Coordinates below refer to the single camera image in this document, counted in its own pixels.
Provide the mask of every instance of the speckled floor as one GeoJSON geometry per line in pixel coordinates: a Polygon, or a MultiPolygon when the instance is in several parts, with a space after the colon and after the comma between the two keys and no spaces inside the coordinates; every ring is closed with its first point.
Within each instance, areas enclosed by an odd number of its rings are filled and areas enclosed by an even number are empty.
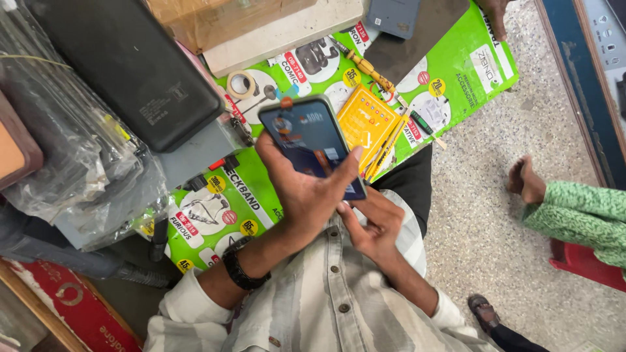
{"type": "Polygon", "coordinates": [[[466,298],[482,293],[505,325],[552,352],[586,340],[626,351],[626,293],[552,268],[548,239],[519,224],[521,200],[506,193],[525,153],[547,180],[597,185],[534,1],[511,2],[506,27],[519,82],[434,149],[427,279],[474,324],[466,298]]]}

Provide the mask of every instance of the phone screen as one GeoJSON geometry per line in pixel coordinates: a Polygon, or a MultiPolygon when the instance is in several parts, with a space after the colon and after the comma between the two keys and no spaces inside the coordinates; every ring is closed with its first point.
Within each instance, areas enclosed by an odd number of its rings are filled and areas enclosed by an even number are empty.
{"type": "MultiPolygon", "coordinates": [[[[289,109],[273,106],[259,120],[298,172],[327,177],[349,153],[330,106],[322,99],[298,102],[289,109]]],[[[367,197],[360,177],[346,188],[344,200],[367,197]]]]}

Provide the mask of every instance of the red plastic chair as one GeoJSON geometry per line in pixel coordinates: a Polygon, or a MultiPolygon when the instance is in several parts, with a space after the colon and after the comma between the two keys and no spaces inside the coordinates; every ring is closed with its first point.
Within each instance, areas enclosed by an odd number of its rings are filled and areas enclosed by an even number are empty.
{"type": "Polygon", "coordinates": [[[589,280],[626,292],[622,269],[599,261],[593,249],[552,239],[550,264],[556,269],[573,272],[589,280]]]}

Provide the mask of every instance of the black watch strap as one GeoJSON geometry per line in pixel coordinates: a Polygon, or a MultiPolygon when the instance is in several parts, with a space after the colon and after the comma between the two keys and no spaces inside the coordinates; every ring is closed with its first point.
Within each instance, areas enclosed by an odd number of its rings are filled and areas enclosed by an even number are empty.
{"type": "Polygon", "coordinates": [[[252,236],[244,236],[244,238],[230,245],[222,256],[222,261],[224,262],[224,266],[226,267],[228,276],[230,276],[231,280],[237,286],[246,291],[261,287],[261,285],[263,285],[265,281],[269,280],[272,277],[272,275],[268,272],[264,277],[261,277],[260,279],[253,279],[246,275],[239,266],[237,251],[243,248],[245,244],[251,240],[252,236]]]}

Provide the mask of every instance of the hand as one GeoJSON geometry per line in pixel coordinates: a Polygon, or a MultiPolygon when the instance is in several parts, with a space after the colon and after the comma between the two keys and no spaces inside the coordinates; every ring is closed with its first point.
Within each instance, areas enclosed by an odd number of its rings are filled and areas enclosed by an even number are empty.
{"type": "Polygon", "coordinates": [[[399,254],[396,239],[404,210],[372,187],[367,188],[366,200],[355,200],[351,204],[367,218],[367,225],[362,226],[347,204],[342,202],[341,208],[337,208],[354,248],[376,264],[396,259],[399,254]]]}
{"type": "Polygon", "coordinates": [[[511,0],[476,0],[476,4],[483,9],[483,12],[489,18],[493,35],[498,41],[506,40],[504,17],[506,5],[508,5],[509,1],[511,0]]]}
{"type": "Polygon", "coordinates": [[[285,232],[288,238],[281,240],[295,253],[313,241],[337,205],[343,204],[346,187],[359,175],[363,147],[354,147],[325,179],[295,171],[267,131],[259,136],[256,150],[285,210],[283,221],[290,231],[285,232]]]}

